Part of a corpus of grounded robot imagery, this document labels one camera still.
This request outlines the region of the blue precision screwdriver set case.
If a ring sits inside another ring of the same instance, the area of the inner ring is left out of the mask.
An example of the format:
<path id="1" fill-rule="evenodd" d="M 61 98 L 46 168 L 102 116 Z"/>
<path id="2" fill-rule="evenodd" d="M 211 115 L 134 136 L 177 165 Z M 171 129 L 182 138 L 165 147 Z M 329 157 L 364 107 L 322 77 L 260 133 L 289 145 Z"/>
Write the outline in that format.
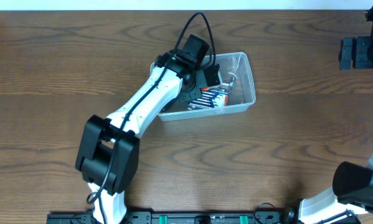
<path id="1" fill-rule="evenodd" d="M 202 110 L 227 106 L 229 94 L 225 91 L 206 90 L 202 96 L 188 103 L 188 110 Z"/>

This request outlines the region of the silver wrench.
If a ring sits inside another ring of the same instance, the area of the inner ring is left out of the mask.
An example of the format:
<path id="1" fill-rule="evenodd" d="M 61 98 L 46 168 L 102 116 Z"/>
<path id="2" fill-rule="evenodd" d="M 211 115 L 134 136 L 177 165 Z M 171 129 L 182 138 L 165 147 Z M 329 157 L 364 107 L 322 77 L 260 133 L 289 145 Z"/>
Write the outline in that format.
<path id="1" fill-rule="evenodd" d="M 230 93 L 233 90 L 233 84 L 232 83 L 223 83 L 219 86 L 219 90 Z"/>

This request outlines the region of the red black claw hammer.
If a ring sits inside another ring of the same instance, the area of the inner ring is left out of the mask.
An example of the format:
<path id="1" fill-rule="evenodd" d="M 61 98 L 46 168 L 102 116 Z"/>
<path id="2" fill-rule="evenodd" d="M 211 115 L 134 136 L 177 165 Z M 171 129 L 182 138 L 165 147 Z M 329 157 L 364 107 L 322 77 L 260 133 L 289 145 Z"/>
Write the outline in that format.
<path id="1" fill-rule="evenodd" d="M 232 83 L 232 84 L 233 84 L 233 89 L 234 89 L 234 87 L 235 87 L 235 83 L 236 83 L 238 77 L 237 77 L 236 74 L 234 74 L 233 72 L 229 72 L 228 74 L 231 76 L 230 81 L 229 81 L 229 82 L 223 82 L 223 83 Z"/>

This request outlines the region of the black yellow screwdriver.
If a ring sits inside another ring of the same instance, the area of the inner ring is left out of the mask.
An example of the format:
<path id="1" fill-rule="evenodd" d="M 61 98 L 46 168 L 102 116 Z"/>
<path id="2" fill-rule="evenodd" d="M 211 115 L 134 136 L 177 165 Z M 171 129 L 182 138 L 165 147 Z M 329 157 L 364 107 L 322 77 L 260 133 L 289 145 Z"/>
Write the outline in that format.
<path id="1" fill-rule="evenodd" d="M 171 108 L 171 106 L 177 101 L 177 98 L 172 99 L 170 102 L 168 102 L 160 111 L 160 113 L 165 113 L 168 109 Z"/>

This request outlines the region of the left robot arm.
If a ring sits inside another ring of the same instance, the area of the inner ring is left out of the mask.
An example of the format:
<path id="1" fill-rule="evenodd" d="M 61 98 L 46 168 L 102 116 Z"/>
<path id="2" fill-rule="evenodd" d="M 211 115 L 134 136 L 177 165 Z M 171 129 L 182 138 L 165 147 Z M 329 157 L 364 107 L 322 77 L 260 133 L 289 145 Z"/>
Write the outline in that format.
<path id="1" fill-rule="evenodd" d="M 99 223 L 121 223 L 127 208 L 125 190 L 138 169 L 140 139 L 153 119 L 178 98 L 187 102 L 201 95 L 209 79 L 218 80 L 215 60 L 170 52 L 160 55 L 143 86 L 106 118 L 86 122 L 75 168 L 91 190 L 87 202 Z"/>

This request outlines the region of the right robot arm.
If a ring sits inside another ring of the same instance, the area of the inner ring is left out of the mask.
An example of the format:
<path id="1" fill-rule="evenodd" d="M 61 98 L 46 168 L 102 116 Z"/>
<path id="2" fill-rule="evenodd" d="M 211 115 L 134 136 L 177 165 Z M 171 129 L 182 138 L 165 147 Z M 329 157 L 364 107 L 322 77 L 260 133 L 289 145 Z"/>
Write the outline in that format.
<path id="1" fill-rule="evenodd" d="M 373 69 L 373 6 L 365 12 L 371 34 L 345 38 L 339 52 L 340 70 Z M 358 216 L 373 214 L 373 154 L 365 167 L 342 162 L 332 186 L 290 207 L 283 223 L 359 223 Z"/>

